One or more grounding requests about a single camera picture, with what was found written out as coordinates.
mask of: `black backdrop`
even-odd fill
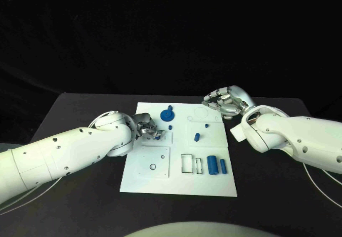
[[[314,116],[340,120],[331,10],[1,1],[0,142],[28,142],[63,92],[204,96],[235,84],[253,97],[300,98]]]

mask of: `table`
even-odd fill
[[[200,103],[200,100],[189,96],[64,93],[56,99],[31,142],[88,126],[109,110],[132,115],[137,102]],[[308,116],[298,99],[253,100],[259,105],[279,108],[290,116]],[[0,236],[112,237],[181,221],[238,224],[284,237],[340,236],[342,210],[313,187],[301,163],[278,150],[261,154],[246,141],[235,141],[229,129],[239,119],[225,121],[236,198],[119,193],[125,157],[106,157],[64,176],[28,205],[0,216]],[[342,203],[342,187],[318,169],[307,168],[321,189]]]

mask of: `blue object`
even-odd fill
[[[216,157],[215,156],[207,156],[206,161],[207,161],[209,174],[217,174],[219,173],[219,168],[217,168]]]
[[[196,133],[196,135],[194,135],[194,142],[197,142],[197,140],[199,140],[199,133]]]
[[[167,109],[161,111],[160,113],[160,119],[164,121],[164,122],[170,122],[174,118],[174,113],[171,111],[171,106],[168,105]]]
[[[225,163],[225,160],[220,159],[219,163],[220,163],[222,174],[226,174],[226,163]]]

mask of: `gray table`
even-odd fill
[[[137,102],[200,103],[200,97],[93,95],[64,93],[56,99],[31,142],[88,126],[105,111],[134,114]],[[255,98],[290,116],[308,115],[298,99]],[[49,192],[18,210],[0,216],[0,236],[124,236],[158,224],[213,221],[239,224],[279,236],[340,236],[342,210],[326,200],[303,165],[281,151],[258,153],[238,143],[225,121],[238,198],[119,193],[125,157],[63,177]],[[308,168],[317,184],[342,203],[342,187]],[[50,183],[37,190],[40,193]]]

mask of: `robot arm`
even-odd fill
[[[0,203],[47,181],[69,175],[105,155],[124,156],[139,136],[158,137],[148,114],[111,112],[95,122],[0,153]]]
[[[290,118],[279,109],[255,106],[238,86],[228,87],[226,91],[229,99],[223,101],[225,96],[220,96],[213,109],[220,110],[219,102],[228,103],[242,115],[240,124],[230,129],[236,141],[246,139],[259,152],[279,149],[298,162],[342,174],[342,123],[308,117]],[[210,104],[207,97],[202,104]]]

